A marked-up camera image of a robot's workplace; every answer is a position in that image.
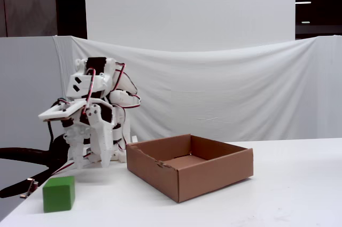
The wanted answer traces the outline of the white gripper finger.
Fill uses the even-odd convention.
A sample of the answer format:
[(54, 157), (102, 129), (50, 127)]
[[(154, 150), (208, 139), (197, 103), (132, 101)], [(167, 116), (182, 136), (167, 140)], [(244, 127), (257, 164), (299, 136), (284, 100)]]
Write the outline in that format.
[(90, 145), (95, 155), (100, 156), (101, 165), (106, 168), (113, 154), (112, 108), (92, 104), (86, 110), (90, 124)]
[(77, 169), (83, 168), (84, 140), (90, 138), (89, 128), (66, 128), (66, 143)]

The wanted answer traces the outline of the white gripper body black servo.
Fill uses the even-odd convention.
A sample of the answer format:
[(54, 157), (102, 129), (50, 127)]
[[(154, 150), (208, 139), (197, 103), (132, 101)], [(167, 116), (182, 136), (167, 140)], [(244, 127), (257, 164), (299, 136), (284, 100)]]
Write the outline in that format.
[(91, 98), (77, 99), (66, 108), (66, 116), (62, 117), (65, 129), (64, 138), (67, 143), (112, 143), (112, 129), (117, 124), (115, 110), (109, 103)]

